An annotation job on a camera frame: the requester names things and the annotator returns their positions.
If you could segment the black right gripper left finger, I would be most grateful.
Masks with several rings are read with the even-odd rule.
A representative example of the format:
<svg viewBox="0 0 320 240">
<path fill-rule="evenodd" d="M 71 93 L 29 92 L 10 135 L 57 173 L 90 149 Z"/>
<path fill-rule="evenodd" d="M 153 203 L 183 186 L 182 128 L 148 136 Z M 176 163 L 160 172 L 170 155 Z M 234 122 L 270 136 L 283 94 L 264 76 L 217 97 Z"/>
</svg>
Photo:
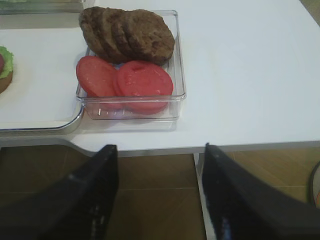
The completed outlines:
<svg viewBox="0 0 320 240">
<path fill-rule="evenodd" d="M 106 145 L 48 188 L 1 207 L 2 240 L 103 240 L 118 191 L 118 152 Z"/>
</svg>

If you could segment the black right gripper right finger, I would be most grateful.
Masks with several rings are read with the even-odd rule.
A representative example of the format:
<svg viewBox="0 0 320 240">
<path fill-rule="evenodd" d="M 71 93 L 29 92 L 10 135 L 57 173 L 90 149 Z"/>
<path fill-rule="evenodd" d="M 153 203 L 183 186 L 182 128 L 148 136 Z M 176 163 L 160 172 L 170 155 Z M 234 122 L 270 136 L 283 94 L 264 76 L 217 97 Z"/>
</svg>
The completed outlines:
<svg viewBox="0 0 320 240">
<path fill-rule="evenodd" d="M 320 211 L 267 185 L 206 144 L 202 187 L 218 240 L 318 240 Z"/>
</svg>

